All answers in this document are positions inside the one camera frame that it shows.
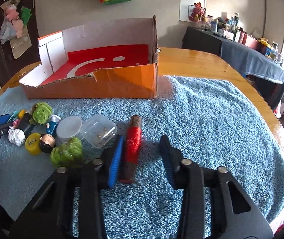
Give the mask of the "red plush toy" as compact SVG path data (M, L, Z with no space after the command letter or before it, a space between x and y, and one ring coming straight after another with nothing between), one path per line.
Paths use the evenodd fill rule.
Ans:
M188 19L191 22L206 22L205 20L205 16L206 16L206 9L204 7L202 7L201 3L194 3L194 6L191 10L191 14L188 16Z

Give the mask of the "side table with blue cloth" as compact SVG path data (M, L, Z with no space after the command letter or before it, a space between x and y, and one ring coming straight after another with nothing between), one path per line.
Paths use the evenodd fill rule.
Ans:
M242 77L251 76L257 91L275 110L284 94L284 70L260 52L210 31L188 27L182 48L219 56Z

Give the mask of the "green plush on door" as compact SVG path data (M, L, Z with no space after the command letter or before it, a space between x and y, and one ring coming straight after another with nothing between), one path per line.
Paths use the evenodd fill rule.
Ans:
M21 7L20 18L21 18L24 26L26 26L28 24L31 16L32 16L31 9L29 9L27 7Z

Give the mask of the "white figure piece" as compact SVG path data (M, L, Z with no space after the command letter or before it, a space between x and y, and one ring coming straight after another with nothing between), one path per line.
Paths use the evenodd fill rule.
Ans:
M25 134L21 129L9 129L8 140L11 144L20 147L25 143Z

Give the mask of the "orange cardboard box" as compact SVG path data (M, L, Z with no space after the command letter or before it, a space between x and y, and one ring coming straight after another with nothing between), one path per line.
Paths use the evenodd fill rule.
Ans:
M155 98L156 18L88 22L41 37L41 62L20 79L29 99Z

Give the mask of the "teal thread snips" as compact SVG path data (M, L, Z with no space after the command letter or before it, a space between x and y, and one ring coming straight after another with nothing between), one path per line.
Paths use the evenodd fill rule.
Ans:
M11 117L9 118L9 120L7 121L7 123L12 123L14 122L16 119L19 118L19 113L20 111L16 110L12 115Z

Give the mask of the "pink plush pig toys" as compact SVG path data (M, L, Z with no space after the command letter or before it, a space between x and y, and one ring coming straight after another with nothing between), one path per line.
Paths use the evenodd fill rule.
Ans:
M24 23L19 18L19 13L17 12L16 5L12 4L10 6L7 6L5 9L5 13L6 13L6 20L11 22L11 24L14 27L14 30L16 31L16 38L21 38L23 35Z

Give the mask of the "yellow bottle cap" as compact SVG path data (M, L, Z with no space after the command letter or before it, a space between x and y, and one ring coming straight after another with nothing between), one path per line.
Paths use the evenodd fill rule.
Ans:
M40 149L40 134L30 134L25 141L25 148L31 155L39 155L42 153Z

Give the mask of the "round white plastic container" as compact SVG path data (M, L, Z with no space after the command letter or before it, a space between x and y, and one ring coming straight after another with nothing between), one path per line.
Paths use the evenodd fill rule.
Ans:
M61 143L66 143L71 138L83 139L80 131L83 121L79 116L69 116L62 119L56 127L56 135Z

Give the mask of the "yellow small toy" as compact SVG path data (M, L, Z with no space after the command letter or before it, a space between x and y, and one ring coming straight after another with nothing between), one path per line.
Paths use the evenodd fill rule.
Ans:
M23 117L24 117L24 115L25 115L25 110L21 110L19 113L18 113L18 115L17 115L17 117L19 118L19 119L22 119Z

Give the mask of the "small doll figure black hair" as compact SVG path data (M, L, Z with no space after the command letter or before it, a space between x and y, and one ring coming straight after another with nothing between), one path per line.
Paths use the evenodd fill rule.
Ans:
M39 147L43 153L51 153L55 147L56 128L61 118L55 114L49 116L46 123L46 132L40 136Z

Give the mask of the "clear plastic bag on door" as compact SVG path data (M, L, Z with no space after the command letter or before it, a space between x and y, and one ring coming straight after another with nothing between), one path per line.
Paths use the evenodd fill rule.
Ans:
M4 20L0 29L0 41L3 45L5 42L16 37L16 31L10 21Z

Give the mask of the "wooden stick with red thread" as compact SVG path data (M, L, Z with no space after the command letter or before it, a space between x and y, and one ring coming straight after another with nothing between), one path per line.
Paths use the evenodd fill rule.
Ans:
M122 165L119 181L125 184L135 182L135 174L139 160L139 153L142 142L142 118L134 115L128 125L125 150L122 156Z

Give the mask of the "green fuzzy ball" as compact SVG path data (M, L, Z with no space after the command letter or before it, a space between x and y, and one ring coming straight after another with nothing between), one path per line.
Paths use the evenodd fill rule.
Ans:
M53 114L53 109L50 105L45 102L38 102L33 106L32 118L29 123L33 125L45 124L49 116Z
M79 168L83 165L83 146L79 138L71 138L68 142L55 147L50 160L56 167Z

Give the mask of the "clear square plastic box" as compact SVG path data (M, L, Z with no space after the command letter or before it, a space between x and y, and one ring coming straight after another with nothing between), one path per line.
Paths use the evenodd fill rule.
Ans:
M82 125L80 134L91 146L101 148L116 135L117 131L114 122L102 114L96 114Z

